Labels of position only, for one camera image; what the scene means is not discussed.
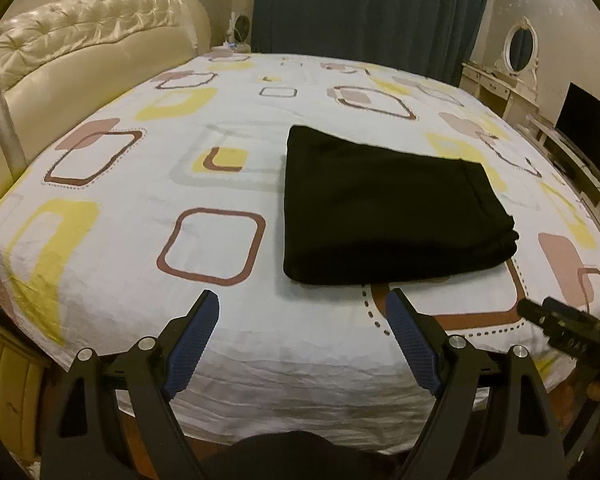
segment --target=black folded cloth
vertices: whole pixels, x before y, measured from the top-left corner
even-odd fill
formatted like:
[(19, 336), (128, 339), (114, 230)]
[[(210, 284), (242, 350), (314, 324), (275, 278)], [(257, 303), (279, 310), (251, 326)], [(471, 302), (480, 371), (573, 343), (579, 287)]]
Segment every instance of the black folded cloth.
[(292, 280), (423, 280), (488, 269), (516, 252), (513, 218), (480, 164), (307, 126), (293, 126), (286, 147), (283, 268)]

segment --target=television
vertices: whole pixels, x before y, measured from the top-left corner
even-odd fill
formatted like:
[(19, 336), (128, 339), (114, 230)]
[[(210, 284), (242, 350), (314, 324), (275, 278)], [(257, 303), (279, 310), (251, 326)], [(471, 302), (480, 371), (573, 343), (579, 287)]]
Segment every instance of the television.
[(600, 180), (600, 101), (571, 83), (555, 129), (584, 155), (584, 162)]

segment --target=cream headboard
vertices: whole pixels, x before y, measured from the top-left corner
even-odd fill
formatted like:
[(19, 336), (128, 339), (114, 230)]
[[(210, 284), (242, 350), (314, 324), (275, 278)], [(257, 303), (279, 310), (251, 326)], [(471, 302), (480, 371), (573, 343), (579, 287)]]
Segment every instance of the cream headboard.
[(11, 173), (120, 94), (208, 52), (210, 37), (199, 0), (62, 0), (0, 22), (0, 146)]

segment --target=drawer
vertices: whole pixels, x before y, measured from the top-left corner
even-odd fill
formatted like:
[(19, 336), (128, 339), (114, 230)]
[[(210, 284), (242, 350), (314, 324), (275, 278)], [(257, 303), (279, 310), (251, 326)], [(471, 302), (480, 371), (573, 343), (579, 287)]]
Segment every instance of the drawer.
[(483, 75), (480, 76), (480, 85), (484, 86), (489, 92), (496, 94), (498, 97), (509, 99), (511, 90), (507, 88), (504, 83)]
[(465, 92), (474, 95), (475, 91), (480, 88), (480, 85), (473, 81), (472, 79), (469, 79), (466, 74), (462, 74), (462, 77), (460, 78), (460, 89), (464, 90)]
[(468, 67), (468, 66), (465, 66), (462, 69), (462, 75), (466, 76), (471, 81), (474, 81), (476, 83), (480, 82), (480, 73), (477, 72), (477, 71), (475, 71), (473, 68)]

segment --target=dresser drawer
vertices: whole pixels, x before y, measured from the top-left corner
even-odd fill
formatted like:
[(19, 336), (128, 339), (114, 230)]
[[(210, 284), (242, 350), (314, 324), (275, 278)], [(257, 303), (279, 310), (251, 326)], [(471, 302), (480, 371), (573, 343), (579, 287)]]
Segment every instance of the dresser drawer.
[(469, 78), (471, 81), (476, 83), (480, 82), (480, 73), (477, 70), (474, 70), (471, 67), (465, 66), (462, 68), (462, 75)]
[(489, 92), (496, 94), (498, 97), (503, 99), (509, 99), (511, 90), (507, 88), (504, 83), (494, 80), (485, 75), (480, 76), (480, 85), (484, 86)]

